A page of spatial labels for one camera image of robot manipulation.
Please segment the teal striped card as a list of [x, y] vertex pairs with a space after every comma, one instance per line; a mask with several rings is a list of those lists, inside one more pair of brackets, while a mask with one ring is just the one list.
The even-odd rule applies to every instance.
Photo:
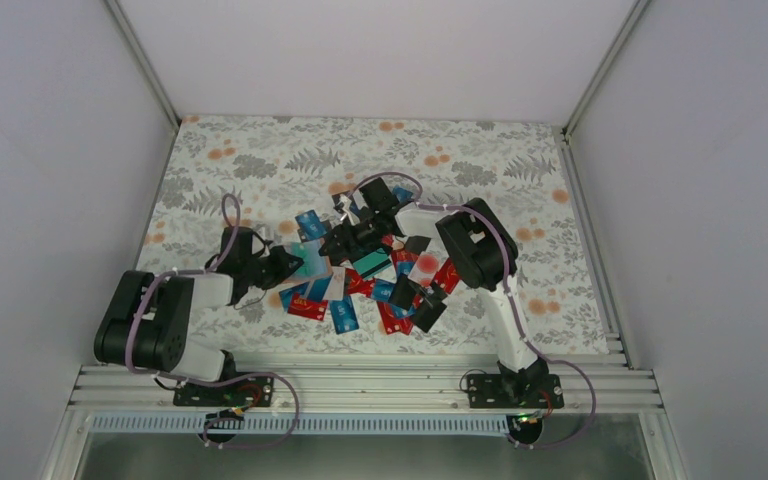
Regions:
[[391, 264], [391, 257], [383, 249], [377, 249], [354, 258], [351, 264], [361, 278], [368, 279], [386, 269]]

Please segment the tan leather card holder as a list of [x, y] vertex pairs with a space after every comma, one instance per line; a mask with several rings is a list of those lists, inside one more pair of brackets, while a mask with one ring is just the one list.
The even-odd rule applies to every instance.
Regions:
[[319, 239], [305, 242], [292, 242], [288, 251], [302, 260], [301, 266], [293, 273], [294, 281], [309, 281], [328, 277], [332, 274], [332, 265], [328, 256], [319, 252], [322, 242]]

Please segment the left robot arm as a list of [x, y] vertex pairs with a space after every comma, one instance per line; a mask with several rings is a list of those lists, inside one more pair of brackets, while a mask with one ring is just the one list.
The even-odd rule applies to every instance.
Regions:
[[220, 251], [201, 269], [123, 273], [94, 337], [97, 361], [131, 372], [198, 383], [215, 405], [230, 402], [238, 377], [228, 352], [188, 337], [194, 313], [238, 305], [250, 288], [271, 289], [303, 265], [301, 257], [248, 227], [227, 227]]

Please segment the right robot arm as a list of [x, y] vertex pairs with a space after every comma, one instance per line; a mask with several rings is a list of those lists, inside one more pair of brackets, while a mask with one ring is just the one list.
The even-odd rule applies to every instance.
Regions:
[[554, 389], [547, 360], [530, 344], [516, 289], [515, 242], [487, 203], [433, 205], [399, 199], [382, 176], [358, 187], [365, 202], [351, 206], [350, 192], [333, 197], [341, 218], [324, 237], [321, 253], [351, 259], [383, 246], [388, 235], [424, 237], [444, 247], [460, 280], [477, 291], [496, 338], [498, 392], [515, 407], [545, 400]]

